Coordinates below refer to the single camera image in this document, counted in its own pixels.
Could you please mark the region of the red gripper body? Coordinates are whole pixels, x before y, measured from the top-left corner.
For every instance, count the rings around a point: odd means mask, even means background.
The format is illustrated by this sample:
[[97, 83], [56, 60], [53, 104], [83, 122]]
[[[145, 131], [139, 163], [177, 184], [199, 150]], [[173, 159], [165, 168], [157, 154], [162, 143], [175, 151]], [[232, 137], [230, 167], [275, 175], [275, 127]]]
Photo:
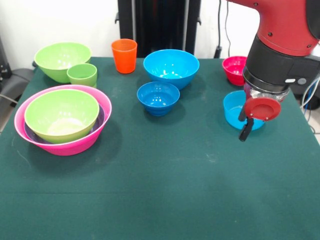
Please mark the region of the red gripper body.
[[248, 118], [271, 121], [281, 112], [281, 104], [270, 97], [250, 97], [244, 104], [244, 112]]

